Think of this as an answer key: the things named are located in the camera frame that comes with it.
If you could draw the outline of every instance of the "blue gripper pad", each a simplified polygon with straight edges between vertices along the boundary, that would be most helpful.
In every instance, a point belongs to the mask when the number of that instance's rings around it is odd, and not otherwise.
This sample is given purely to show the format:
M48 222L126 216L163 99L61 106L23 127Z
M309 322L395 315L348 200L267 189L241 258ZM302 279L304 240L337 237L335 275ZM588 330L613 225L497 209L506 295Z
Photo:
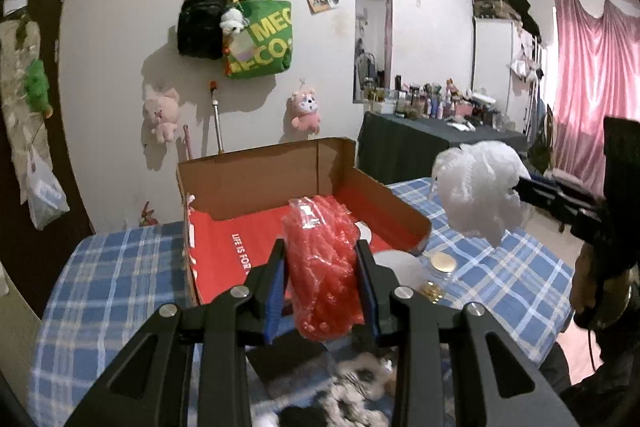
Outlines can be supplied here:
M282 317L284 307L284 286L285 286L285 261L281 259L278 263L273 284L269 290L269 296L264 309L264 341L271 344L278 334L278 325Z
M358 277L358 294L360 295L360 305L362 306L362 315L366 328L373 335L375 340L380 336L380 327L378 326L378 309L376 307L376 299L373 295L371 281L367 276L364 268L363 260L356 249L356 275Z

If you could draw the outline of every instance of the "round container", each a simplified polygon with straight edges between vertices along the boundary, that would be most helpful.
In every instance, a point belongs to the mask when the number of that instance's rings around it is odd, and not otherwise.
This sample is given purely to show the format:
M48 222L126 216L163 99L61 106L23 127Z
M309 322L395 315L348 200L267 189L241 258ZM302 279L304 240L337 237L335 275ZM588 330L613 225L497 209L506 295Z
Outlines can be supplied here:
M426 256L428 260L425 267L427 280L441 285L444 289L456 270L456 260L444 252L429 252Z
M420 292L431 302L437 303L445 294L457 263L452 256L444 252L430 252L425 256L427 263L424 265L424 274L427 282L422 286Z

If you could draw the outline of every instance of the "pink plush bear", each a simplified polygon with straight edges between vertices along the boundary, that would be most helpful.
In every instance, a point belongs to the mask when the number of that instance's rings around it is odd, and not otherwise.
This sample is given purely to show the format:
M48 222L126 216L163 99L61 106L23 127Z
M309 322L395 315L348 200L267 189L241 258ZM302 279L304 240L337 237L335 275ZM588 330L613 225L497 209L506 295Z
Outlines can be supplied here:
M175 89L167 92L155 93L145 102L145 112L154 126L152 133L156 135L158 143L172 142L175 130L178 128L180 116L180 95Z
M299 131L320 132L320 115L316 102L315 89L297 91L291 95L291 105L296 117L291 120L293 128Z

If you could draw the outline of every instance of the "dark green tablecloth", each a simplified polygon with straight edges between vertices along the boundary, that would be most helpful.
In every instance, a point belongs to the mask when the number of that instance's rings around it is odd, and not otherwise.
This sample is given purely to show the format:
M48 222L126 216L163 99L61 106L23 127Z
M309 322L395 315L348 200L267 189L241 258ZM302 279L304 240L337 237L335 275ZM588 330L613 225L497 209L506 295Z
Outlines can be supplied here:
M368 112L358 137L358 168L385 185L431 176L436 156L461 143L498 140L518 152L527 138L518 132L498 132L481 125L475 132L459 131L443 120L405 120Z

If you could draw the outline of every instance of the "door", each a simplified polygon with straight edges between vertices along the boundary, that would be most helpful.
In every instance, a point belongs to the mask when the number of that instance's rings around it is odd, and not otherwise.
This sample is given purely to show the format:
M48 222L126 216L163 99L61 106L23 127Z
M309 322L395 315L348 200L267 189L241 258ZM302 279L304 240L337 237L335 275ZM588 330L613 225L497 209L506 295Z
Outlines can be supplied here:
M27 10L40 26L40 58L49 77L53 115L45 120L53 172L66 194L70 211L39 232L20 205L20 190L11 162L11 147L0 118L0 261L33 311L42 317L51 290L78 243L93 233L71 169L58 90L58 33L62 0L29 0Z

